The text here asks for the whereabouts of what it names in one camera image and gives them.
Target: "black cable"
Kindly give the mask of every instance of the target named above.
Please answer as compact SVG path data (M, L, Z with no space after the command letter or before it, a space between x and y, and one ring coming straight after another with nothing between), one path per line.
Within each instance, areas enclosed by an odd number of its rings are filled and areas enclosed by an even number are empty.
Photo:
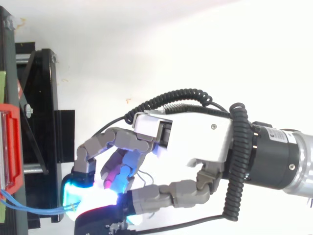
M186 222L186 223L166 226L166 227L162 227L162 228L155 228L155 229L147 229L147 230L142 230L142 231L136 231L134 234L135 235L143 235L143 234L160 233L160 232L165 232L165 231L174 230L174 229L182 229L182 228L186 228L186 227L189 227L189 226L192 226L192 225L201 224L201 223L204 223L204 222L207 222L207 221L212 221L212 220L217 220L217 219L224 219L224 216L223 215L210 216L210 217L193 220L193 221L189 221L189 222Z
M228 220L237 221L244 181L249 167L252 138L249 134L250 124L244 104L233 104L229 110L233 119L234 141L223 216Z
M134 121L135 114L138 112L143 112L145 110L157 109L165 104L169 104L180 100L196 100L202 104L203 107L213 105L218 109L227 112L225 108L221 105L213 102L213 98L208 95L208 93L198 90L198 89L180 89L176 91L167 92L157 97L147 100L142 104L138 105L134 109L130 110L125 114L124 119L127 124L132 124Z
M107 129L109 126L111 126L111 125L113 125L113 124L115 124L115 123L117 123L118 121L121 121L121 120L123 120L123 119L124 119L124 117L119 117L119 118L117 118L117 119L115 119L115 120L109 122L107 125L105 125L105 126L102 127L100 130L98 130L93 136L100 134L100 133L103 132L105 129Z

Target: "black metal bracket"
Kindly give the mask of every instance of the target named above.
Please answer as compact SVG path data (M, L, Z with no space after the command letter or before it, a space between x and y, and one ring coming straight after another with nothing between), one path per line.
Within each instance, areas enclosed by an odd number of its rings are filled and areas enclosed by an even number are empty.
M34 48L34 43L23 43ZM16 44L17 54L20 44ZM56 208L61 206L61 163L74 161L75 111L58 110L54 52L50 49L27 51L27 64L18 63L21 85L19 93L24 164L39 163L44 174L25 175L26 199L29 207ZM27 117L26 105L33 109ZM47 216L28 213L29 229L40 227L40 218ZM59 222L63 215L50 216Z

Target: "blue cable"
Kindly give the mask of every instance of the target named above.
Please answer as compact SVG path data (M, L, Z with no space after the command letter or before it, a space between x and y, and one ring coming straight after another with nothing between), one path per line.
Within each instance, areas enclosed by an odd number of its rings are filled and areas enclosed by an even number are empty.
M58 215L58 214L62 214L65 213L65 211L61 211L61 212L37 212L37 211L32 211L29 210L28 208L21 208L21 207L16 207L16 206L12 206L8 203L6 203L5 201L3 201L2 199L0 200L3 204L5 204L5 206L7 206L8 208L14 209L14 210L19 210L19 211L24 211L24 212L31 212L33 214L41 214L41 215Z
M26 207L24 205L22 205L21 203L19 203L17 200L14 199L14 197L12 197L8 192L4 191L1 189L1 193L4 195L4 197L10 201L11 203L15 204L16 206L19 206L19 207L22 207L22 208L29 208L29 207ZM76 208L78 206L79 202L78 203L74 203L73 206ZM67 205L67 206L64 206L64 207L58 207L58 208L54 208L54 209L46 209L46 210L49 210L49 211L63 211L63 210L70 210L72 211L72 208L73 208L72 205Z
M12 204L15 205L15 206L13 206L13 205L6 203L4 200L0 200L7 207L15 209L15 210L31 212L34 214L58 215L58 214L65 213L67 211L68 212L73 211L74 209L77 208L78 204L80 203L80 202L77 202L77 203L74 203L71 205L67 205L64 207L58 207L58 208L54 208L54 209L36 209L36 208L30 208L30 207L26 207L26 206L22 205L17 200L15 200L8 192L6 192L2 189L1 189L1 193L8 201L10 201Z

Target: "yellow sticker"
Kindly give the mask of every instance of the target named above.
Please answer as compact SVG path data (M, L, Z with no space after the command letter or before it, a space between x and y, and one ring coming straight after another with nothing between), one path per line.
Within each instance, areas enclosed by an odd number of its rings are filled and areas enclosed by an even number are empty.
M0 71L0 103L4 103L5 71Z

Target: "white label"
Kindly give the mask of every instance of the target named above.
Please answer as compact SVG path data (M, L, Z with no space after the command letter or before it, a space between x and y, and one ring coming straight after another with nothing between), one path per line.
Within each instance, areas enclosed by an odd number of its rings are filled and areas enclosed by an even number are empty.
M268 136L272 141L278 141L282 143L288 143L287 136L281 130L265 127L268 131Z
M292 132L291 131L283 131L285 132L287 138L288 138L288 142L289 143L295 143L297 144L297 141L295 140L295 137L293 136Z

